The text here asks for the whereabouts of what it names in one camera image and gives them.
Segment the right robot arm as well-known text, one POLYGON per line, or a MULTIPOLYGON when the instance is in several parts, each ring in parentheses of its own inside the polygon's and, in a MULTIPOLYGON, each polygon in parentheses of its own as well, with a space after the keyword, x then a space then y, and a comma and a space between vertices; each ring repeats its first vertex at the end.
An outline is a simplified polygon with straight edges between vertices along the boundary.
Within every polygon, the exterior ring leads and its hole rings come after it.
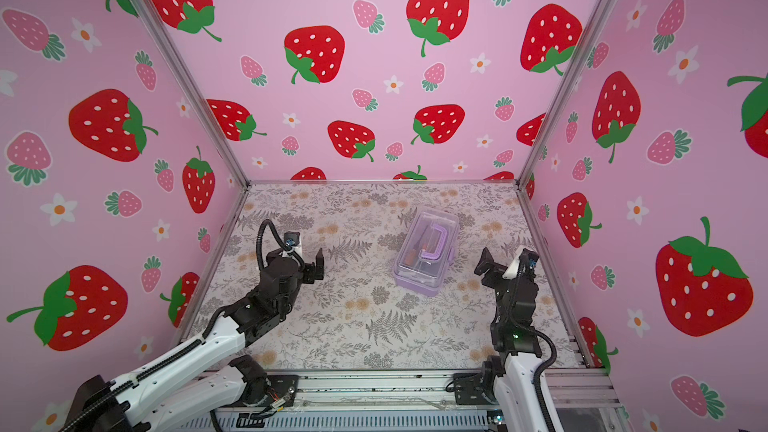
POLYGON ((538 261, 535 251, 522 248, 516 259, 503 265, 485 247, 474 270, 495 297, 490 324, 495 353, 483 362, 479 387, 498 404, 511 431, 562 429, 545 378, 557 359, 557 349, 533 325, 538 261))

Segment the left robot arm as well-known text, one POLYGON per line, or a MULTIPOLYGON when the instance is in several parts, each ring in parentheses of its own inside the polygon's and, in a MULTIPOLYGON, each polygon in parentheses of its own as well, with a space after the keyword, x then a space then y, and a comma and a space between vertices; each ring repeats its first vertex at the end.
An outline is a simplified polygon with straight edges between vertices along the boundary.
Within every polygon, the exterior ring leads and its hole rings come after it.
POLYGON ((257 286, 217 309, 201 333, 111 381, 84 382, 64 430, 169 431, 231 404, 280 407, 287 399, 242 352, 287 318, 302 285, 324 275, 322 253, 310 263, 296 251, 269 253, 257 286))

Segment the purple plastic tool box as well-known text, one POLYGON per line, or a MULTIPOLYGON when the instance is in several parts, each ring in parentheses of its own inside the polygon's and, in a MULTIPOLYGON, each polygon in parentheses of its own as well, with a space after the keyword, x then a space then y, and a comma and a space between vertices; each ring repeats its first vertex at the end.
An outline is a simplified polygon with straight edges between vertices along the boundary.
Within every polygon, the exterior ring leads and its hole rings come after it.
POLYGON ((427 297, 436 296, 454 262, 459 231, 456 215, 419 208, 393 266, 395 283, 427 297))

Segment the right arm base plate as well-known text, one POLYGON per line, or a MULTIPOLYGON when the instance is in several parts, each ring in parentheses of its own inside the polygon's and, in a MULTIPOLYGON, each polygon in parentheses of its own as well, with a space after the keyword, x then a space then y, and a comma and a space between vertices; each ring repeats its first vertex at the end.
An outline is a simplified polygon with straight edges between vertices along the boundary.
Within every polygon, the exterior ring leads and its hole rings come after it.
POLYGON ((446 389, 458 405, 497 405, 491 373, 456 373, 446 389))

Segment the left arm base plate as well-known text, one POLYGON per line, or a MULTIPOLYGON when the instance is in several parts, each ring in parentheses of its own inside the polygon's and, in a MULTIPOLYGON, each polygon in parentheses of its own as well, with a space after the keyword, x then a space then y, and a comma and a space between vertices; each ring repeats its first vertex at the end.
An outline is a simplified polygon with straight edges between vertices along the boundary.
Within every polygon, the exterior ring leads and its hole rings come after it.
POLYGON ((257 409, 292 407, 298 391, 298 375, 267 375, 265 378, 251 380, 237 402, 245 407, 257 409))

